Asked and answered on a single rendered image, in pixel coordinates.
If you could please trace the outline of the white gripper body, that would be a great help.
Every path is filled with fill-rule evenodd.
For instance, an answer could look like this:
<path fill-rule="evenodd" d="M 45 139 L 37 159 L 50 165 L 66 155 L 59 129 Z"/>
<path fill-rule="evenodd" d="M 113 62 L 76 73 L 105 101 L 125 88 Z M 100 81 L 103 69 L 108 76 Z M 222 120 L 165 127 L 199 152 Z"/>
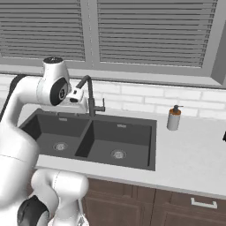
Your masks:
<path fill-rule="evenodd" d="M 59 107 L 61 107 L 63 111 L 67 113 L 85 114 L 88 111 L 87 98 L 83 97 L 82 99 L 78 100 L 78 99 L 69 97 L 64 99 L 59 104 Z"/>

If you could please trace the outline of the dark grey tap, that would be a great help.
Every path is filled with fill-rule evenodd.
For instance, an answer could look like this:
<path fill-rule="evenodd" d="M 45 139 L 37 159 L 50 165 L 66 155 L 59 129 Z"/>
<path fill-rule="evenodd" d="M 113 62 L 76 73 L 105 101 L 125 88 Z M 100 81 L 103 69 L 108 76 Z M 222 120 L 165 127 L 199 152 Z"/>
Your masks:
<path fill-rule="evenodd" d="M 93 83 L 92 79 L 89 75 L 86 75 L 81 79 L 76 88 L 82 88 L 85 84 L 88 87 L 88 108 L 89 108 L 89 116 L 94 117 L 97 111 L 104 112 L 105 111 L 105 102 L 102 103 L 102 106 L 96 106 L 93 94 Z"/>

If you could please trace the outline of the dark grey double sink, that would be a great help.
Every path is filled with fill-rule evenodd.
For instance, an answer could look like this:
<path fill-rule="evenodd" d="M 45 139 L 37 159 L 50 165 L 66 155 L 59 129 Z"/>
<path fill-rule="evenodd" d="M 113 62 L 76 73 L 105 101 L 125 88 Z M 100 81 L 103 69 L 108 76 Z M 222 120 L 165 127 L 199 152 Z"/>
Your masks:
<path fill-rule="evenodd" d="M 41 154 L 155 170 L 157 122 L 151 119 L 54 113 L 37 109 L 20 126 Z"/>

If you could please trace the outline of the grey window blind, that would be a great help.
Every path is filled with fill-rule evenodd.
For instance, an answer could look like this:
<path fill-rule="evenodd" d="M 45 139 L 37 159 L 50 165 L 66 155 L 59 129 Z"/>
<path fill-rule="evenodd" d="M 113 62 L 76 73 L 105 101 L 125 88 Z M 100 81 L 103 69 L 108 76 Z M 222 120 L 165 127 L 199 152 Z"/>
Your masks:
<path fill-rule="evenodd" d="M 97 0 L 100 60 L 203 65 L 218 0 Z"/>
<path fill-rule="evenodd" d="M 0 0 L 0 54 L 84 62 L 80 0 Z"/>

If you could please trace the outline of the grey soap dispenser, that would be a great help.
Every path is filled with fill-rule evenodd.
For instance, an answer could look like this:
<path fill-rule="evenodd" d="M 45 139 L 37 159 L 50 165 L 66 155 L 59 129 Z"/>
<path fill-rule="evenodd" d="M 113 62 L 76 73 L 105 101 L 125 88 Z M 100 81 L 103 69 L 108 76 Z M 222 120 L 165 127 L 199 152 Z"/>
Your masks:
<path fill-rule="evenodd" d="M 179 105 L 175 105 L 169 110 L 167 129 L 170 131 L 176 131 L 179 126 L 179 121 L 181 117 L 181 110 Z"/>

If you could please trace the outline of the brown cupboard door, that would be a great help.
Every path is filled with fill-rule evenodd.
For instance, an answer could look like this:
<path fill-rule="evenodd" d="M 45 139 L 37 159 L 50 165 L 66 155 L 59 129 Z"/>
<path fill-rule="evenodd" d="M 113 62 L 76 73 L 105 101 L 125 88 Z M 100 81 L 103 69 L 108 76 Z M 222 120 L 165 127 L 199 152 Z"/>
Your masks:
<path fill-rule="evenodd" d="M 82 200 L 90 226 L 150 226 L 155 189 L 89 178 Z"/>

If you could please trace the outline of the brown drawer front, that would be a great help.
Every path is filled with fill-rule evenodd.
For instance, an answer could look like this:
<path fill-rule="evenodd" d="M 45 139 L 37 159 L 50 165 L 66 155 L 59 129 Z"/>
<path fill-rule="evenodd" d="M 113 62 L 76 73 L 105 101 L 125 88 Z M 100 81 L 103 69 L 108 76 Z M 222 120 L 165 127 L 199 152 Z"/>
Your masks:
<path fill-rule="evenodd" d="M 198 202 L 217 202 L 217 209 L 191 205 Z M 226 226 L 226 200 L 181 192 L 157 190 L 150 226 Z"/>

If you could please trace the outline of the grey window frame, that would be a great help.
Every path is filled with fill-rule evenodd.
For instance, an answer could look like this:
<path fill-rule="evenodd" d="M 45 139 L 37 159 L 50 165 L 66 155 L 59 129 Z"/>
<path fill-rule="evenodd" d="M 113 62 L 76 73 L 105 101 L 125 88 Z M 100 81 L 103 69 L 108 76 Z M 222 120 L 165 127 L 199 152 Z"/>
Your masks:
<path fill-rule="evenodd" d="M 218 0 L 207 52 L 200 68 L 102 62 L 99 51 L 97 0 L 80 2 L 86 60 L 64 60 L 74 78 L 88 74 L 95 79 L 115 81 L 226 87 L 226 0 Z M 44 58 L 3 57 L 0 54 L 0 72 L 39 75 Z"/>

